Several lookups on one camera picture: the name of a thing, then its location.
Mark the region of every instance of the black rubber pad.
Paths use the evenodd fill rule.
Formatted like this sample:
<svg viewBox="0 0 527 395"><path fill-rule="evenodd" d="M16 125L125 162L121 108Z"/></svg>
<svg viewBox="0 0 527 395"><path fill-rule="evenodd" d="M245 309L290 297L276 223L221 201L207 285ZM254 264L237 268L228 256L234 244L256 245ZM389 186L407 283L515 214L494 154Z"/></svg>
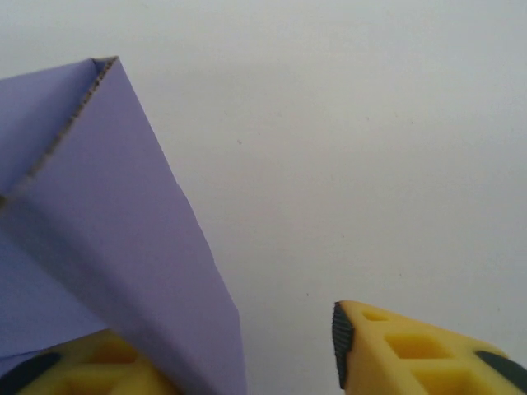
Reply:
<svg viewBox="0 0 527 395"><path fill-rule="evenodd" d="M337 360L338 381L344 389L347 379L347 354L352 350L353 333L355 329L344 312L340 303L335 303L333 309L333 347Z"/></svg>
<svg viewBox="0 0 527 395"><path fill-rule="evenodd" d="M527 393L527 370L522 365L488 351L476 351L476 355L522 393Z"/></svg>
<svg viewBox="0 0 527 395"><path fill-rule="evenodd" d="M9 370L0 378L0 395L15 395L60 361L58 352L38 355Z"/></svg>

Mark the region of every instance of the white wall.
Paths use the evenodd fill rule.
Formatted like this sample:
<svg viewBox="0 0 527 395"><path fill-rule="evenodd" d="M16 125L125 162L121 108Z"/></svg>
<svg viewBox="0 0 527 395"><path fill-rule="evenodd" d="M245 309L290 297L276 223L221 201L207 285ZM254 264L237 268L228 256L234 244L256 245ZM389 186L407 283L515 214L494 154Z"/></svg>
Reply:
<svg viewBox="0 0 527 395"><path fill-rule="evenodd" d="M119 54L240 310L250 393L338 394L356 299L527 363L524 0L17 0L0 77Z"/></svg>

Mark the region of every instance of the yellow plastic object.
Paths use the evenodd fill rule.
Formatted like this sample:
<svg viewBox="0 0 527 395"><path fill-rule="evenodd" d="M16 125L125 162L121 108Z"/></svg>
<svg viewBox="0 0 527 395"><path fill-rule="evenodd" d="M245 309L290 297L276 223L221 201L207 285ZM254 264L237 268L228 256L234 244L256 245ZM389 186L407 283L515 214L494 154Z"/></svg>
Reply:
<svg viewBox="0 0 527 395"><path fill-rule="evenodd" d="M522 393L474 354L506 357L490 344L367 304L339 304L354 327L347 395Z"/></svg>
<svg viewBox="0 0 527 395"><path fill-rule="evenodd" d="M53 347L60 361L20 395L179 395L152 364L111 331Z"/></svg>

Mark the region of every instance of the cardboard edge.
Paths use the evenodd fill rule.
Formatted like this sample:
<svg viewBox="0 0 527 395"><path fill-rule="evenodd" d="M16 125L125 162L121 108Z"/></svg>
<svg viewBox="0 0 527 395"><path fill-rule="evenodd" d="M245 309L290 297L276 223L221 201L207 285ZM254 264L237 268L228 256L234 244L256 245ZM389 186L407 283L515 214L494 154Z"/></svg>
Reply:
<svg viewBox="0 0 527 395"><path fill-rule="evenodd" d="M101 82L104 80L108 71L112 68L112 66L118 60L119 60L119 56L92 59L93 63L95 64L97 68L102 63L105 63L104 67L99 72L99 74L97 75L93 83L90 85L88 92L82 97L81 103L79 104L77 109L70 116L66 124L58 131L57 136L55 136L54 140L51 142L51 144L49 144L45 152L39 158L37 158L37 160L33 163L33 165L31 165L26 175L23 176L22 179L16 183L11 193L9 193L8 195L0 195L0 213L2 212L2 209L5 208L6 205L13 198L16 198L16 196L22 193L22 191L27 187L30 181L39 173L39 171L41 171L45 167L48 160L51 158L51 156L53 156L53 153L55 153L55 151L60 146L60 143L72 130L72 127L75 121L77 121L77 119L81 116L82 111L84 110L86 105L90 102L91 97L97 92L97 88L99 87Z"/></svg>

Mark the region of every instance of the corrugated edge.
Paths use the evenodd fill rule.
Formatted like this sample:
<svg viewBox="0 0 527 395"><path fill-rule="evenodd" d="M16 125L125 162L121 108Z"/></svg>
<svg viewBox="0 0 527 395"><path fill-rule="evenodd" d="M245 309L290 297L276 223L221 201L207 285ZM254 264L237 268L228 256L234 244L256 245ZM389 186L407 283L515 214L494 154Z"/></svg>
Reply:
<svg viewBox="0 0 527 395"><path fill-rule="evenodd" d="M347 380L347 354L352 350L355 328L339 302L335 303L333 308L333 324L331 329L333 333L335 360L337 361L338 382L340 388L344 389Z"/></svg>
<svg viewBox="0 0 527 395"><path fill-rule="evenodd" d="M119 59L117 56L113 56L111 58L101 58L101 59L92 59L95 62L100 61L106 61L105 68L99 73L97 78L93 81L90 88L88 89L88 92L84 95L84 97L81 100L80 105L75 110L75 112L72 114L70 119L66 122L66 124L63 126L63 128L58 132L57 136L53 140L51 144L49 144L49 147L46 149L44 154L42 154L36 162L30 167L26 175L23 177L22 180L20 180L15 187L13 188L13 192L8 195L0 195L0 211L8 204L8 202L16 197L17 195L20 195L21 192L25 189L25 187L29 184L29 182L39 173L40 170L42 170L45 167L45 164L49 160L49 158L55 153L55 151L60 146L60 143L62 140L68 135L70 130L72 129L72 126L74 125L75 121L81 116L82 111L90 101L91 97L97 92L97 88L99 87L102 80L105 78L105 75L108 73L108 71L112 68L114 63Z"/></svg>

